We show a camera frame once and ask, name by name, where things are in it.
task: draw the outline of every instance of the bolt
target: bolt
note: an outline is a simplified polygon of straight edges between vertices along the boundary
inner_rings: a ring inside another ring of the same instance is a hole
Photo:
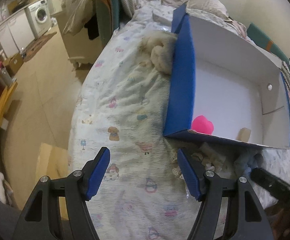
[[[215,173],[213,171],[206,171],[207,177],[214,177]]]
[[[76,170],[72,173],[75,177],[79,177],[81,175],[81,170]]]
[[[247,179],[245,177],[239,177],[239,181],[242,183],[246,183]]]
[[[47,176],[42,176],[41,178],[40,178],[40,181],[41,182],[46,182],[48,180],[48,177]]]

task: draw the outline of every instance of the pink object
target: pink object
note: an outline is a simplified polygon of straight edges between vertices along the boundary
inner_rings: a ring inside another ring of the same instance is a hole
[[[199,133],[212,135],[214,131],[214,125],[211,121],[208,121],[205,116],[200,115],[196,117],[194,121],[192,122],[191,129]]]

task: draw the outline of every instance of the floor mat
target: floor mat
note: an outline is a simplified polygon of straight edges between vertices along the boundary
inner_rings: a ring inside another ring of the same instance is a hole
[[[32,41],[26,49],[26,57],[24,62],[31,60],[36,53],[49,41],[57,32],[50,33],[39,37],[37,40]]]

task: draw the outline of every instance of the orange stripe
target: orange stripe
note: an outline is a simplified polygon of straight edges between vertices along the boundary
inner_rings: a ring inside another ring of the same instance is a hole
[[[267,50],[268,52],[270,51],[270,48],[272,47],[273,44],[274,44],[273,41],[269,41],[269,42],[267,43],[266,50]]]

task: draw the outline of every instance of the bed sheet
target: bed sheet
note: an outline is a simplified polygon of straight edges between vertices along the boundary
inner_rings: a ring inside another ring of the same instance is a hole
[[[87,207],[100,239],[186,239],[200,203],[172,172],[180,147],[194,144],[162,136],[169,77],[146,67],[137,51],[152,30],[170,30],[173,7],[141,0],[133,19],[116,30],[82,86],[72,118],[69,171],[81,169],[102,146],[111,160],[98,194]],[[221,177],[235,177],[231,150]],[[265,168],[290,183],[290,150],[263,151]],[[275,200],[254,187],[264,207]],[[223,199],[215,237],[226,218]]]

